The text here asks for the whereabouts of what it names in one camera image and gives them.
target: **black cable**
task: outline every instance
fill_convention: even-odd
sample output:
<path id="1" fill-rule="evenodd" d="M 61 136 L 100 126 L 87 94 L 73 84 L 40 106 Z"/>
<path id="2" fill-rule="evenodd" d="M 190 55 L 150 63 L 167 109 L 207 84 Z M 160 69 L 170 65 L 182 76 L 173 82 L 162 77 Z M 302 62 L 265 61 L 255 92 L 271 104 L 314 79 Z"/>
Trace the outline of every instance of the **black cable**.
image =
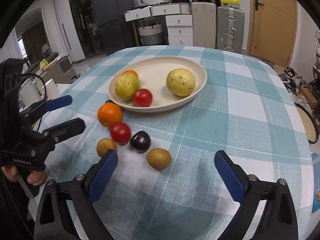
<path id="1" fill-rule="evenodd" d="M 23 76 L 26 76 L 26 77 L 37 77 L 37 78 L 39 78 L 41 81 L 42 81 L 42 83 L 43 83 L 43 87 L 44 87 L 44 100 L 46 100 L 47 99 L 47 89 L 46 89 L 46 87 L 45 87 L 45 83 L 44 83 L 44 80 L 42 79 L 42 77 L 40 77 L 39 75 L 37 75 L 37 74 L 33 74 L 33 73 L 24 73 L 24 74 L 22 74 L 21 75 L 22 77 Z M 39 128 L 40 128 L 40 125 L 41 125 L 41 121 L 42 121 L 42 116 L 41 116 L 41 118 L 40 118 L 40 121 L 39 121 L 39 126 L 38 126 L 38 129 L 37 129 L 37 132 L 39 131 Z"/>
<path id="2" fill-rule="evenodd" d="M 2 169 L 1 169 L 1 173 L 2 173 L 2 178 L 3 178 L 3 181 L 4 181 L 5 187 L 6 187 L 7 191 L 8 191 L 8 193 L 9 193 L 9 196 L 10 196 L 10 198 L 11 198 L 11 200 L 12 200 L 12 203 L 13 203 L 14 207 L 16 208 L 16 211 L 17 211 L 17 213 L 18 213 L 18 215 L 19 215 L 19 217 L 20 217 L 20 220 L 22 221 L 22 223 L 24 224 L 24 226 L 25 226 L 25 228 L 27 229 L 28 233 L 30 234 L 30 236 L 31 236 L 32 239 L 33 239 L 33 233 L 30 232 L 30 230 L 29 230 L 28 226 L 26 225 L 25 221 L 22 219 L 22 216 L 20 215 L 20 212 L 19 212 L 16 204 L 15 204 L 14 201 L 13 201 L 13 197 L 12 197 L 12 195 L 11 195 L 11 193 L 10 193 L 10 190 L 9 190 L 9 188 L 8 188 L 8 185 L 7 185 L 7 182 L 5 181 L 4 172 L 3 172 Z"/>

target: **orange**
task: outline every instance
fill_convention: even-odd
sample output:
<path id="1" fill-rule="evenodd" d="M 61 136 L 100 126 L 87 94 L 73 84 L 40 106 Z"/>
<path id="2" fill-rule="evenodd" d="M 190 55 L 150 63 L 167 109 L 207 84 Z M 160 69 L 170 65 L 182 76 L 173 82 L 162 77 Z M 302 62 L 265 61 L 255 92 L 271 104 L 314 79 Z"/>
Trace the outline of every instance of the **orange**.
<path id="1" fill-rule="evenodd" d="M 115 122 L 122 122 L 123 113 L 118 105 L 106 103 L 99 108 L 97 116 L 103 126 L 110 127 Z"/>
<path id="2" fill-rule="evenodd" d="M 127 70 L 127 71 L 124 71 L 121 75 L 126 74 L 126 73 L 133 74 L 133 75 L 135 75 L 137 78 L 139 78 L 138 74 L 137 74 L 134 70 Z"/>

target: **green guava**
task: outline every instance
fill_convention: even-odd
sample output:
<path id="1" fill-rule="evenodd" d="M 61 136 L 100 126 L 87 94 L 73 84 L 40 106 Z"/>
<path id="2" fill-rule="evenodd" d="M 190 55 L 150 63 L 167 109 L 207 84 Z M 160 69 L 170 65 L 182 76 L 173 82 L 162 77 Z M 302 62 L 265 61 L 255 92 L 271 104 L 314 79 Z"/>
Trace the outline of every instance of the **green guava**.
<path id="1" fill-rule="evenodd" d="M 167 76 L 167 88 L 179 97 L 190 95 L 195 89 L 195 85 L 195 76 L 185 68 L 174 69 Z"/>
<path id="2" fill-rule="evenodd" d="M 138 89 L 140 89 L 139 79 L 131 73 L 122 74 L 117 80 L 116 94 L 124 101 L 131 100 L 133 93 Z"/>

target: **laundry basket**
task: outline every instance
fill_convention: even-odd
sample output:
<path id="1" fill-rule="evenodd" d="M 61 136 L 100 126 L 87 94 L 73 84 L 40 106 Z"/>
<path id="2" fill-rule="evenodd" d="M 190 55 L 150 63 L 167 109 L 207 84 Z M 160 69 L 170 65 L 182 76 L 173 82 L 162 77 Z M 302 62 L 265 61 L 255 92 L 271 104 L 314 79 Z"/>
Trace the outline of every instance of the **laundry basket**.
<path id="1" fill-rule="evenodd" d="M 143 45 L 156 45 L 163 42 L 162 25 L 159 23 L 151 23 L 149 26 L 138 29 Z"/>

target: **brown curtain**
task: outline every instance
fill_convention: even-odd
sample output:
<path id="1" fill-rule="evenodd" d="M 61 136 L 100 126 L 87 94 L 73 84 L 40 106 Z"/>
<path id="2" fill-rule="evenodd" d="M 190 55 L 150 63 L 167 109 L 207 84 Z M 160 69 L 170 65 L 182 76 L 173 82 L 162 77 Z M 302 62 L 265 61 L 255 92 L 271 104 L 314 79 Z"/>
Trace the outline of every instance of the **brown curtain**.
<path id="1" fill-rule="evenodd" d="M 23 44 L 30 63 L 34 64 L 39 60 L 43 60 L 44 56 L 41 48 L 48 42 L 43 22 L 40 22 L 36 26 L 33 26 L 31 29 L 27 30 L 21 37 L 23 39 Z"/>

